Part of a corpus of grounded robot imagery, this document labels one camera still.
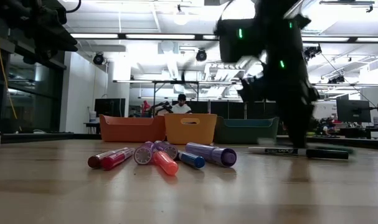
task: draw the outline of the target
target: purple marker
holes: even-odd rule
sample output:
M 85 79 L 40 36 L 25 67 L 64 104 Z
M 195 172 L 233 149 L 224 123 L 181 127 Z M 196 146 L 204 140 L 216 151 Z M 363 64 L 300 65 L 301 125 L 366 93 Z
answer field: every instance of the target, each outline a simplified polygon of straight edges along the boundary
M 136 148 L 133 158 L 139 165 L 146 165 L 153 159 L 154 143 L 146 142 Z
M 231 167 L 236 163 L 237 155 L 233 149 L 205 146 L 190 142 L 186 145 L 186 152 L 202 156 L 207 162 Z
M 154 146 L 159 151 L 164 151 L 170 156 L 171 159 L 177 159 L 177 148 L 174 145 L 171 145 L 169 142 L 156 141 Z

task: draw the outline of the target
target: black cap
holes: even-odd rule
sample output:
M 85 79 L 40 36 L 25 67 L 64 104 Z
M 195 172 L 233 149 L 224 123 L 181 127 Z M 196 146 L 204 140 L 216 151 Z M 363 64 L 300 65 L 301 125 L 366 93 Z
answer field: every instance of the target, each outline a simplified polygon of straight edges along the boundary
M 179 94 L 179 96 L 177 96 L 177 100 L 184 100 L 184 101 L 186 101 L 186 95 L 185 94 Z

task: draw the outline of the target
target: computer monitor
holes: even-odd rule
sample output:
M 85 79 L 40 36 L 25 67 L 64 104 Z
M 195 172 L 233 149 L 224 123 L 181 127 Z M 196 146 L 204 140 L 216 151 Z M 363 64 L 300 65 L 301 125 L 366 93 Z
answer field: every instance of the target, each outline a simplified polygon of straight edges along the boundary
M 341 122 L 371 122 L 370 104 L 364 100 L 337 100 L 338 120 Z
M 99 114 L 106 116 L 124 117 L 125 99 L 96 99 L 95 111 L 96 117 L 99 117 Z

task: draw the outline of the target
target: yellow bin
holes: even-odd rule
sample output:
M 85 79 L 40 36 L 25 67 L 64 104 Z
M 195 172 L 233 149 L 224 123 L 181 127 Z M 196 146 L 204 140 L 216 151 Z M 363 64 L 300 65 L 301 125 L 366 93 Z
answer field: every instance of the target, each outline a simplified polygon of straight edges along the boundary
M 165 114 L 165 128 L 171 144 L 211 144 L 216 114 Z

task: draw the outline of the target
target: white shirt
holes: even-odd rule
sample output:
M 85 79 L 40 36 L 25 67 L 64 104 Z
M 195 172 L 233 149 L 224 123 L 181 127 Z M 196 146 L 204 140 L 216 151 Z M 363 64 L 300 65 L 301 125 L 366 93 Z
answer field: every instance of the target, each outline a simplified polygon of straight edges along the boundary
M 171 111 L 173 113 L 187 113 L 191 110 L 190 106 L 188 105 L 183 105 L 183 106 L 179 106 L 179 103 L 175 104 L 172 106 L 172 109 Z

